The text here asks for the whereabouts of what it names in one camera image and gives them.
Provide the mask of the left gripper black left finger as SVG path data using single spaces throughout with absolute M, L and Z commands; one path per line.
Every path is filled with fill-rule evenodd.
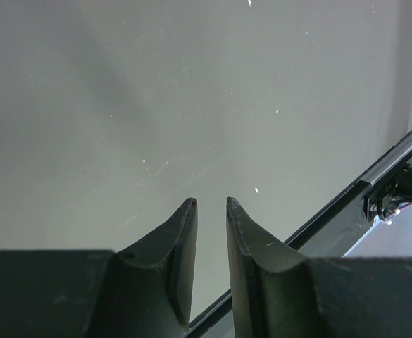
M 197 228 L 188 198 L 119 252 L 0 250 L 0 337 L 182 337 Z

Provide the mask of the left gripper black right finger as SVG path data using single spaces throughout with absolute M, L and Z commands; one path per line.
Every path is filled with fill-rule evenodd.
M 236 337 L 412 337 L 412 258 L 311 258 L 226 205 Z

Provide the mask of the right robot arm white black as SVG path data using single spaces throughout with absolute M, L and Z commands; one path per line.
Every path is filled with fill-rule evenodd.
M 364 196 L 363 211 L 371 221 L 385 220 L 400 204 L 412 203 L 412 150 L 387 171 Z

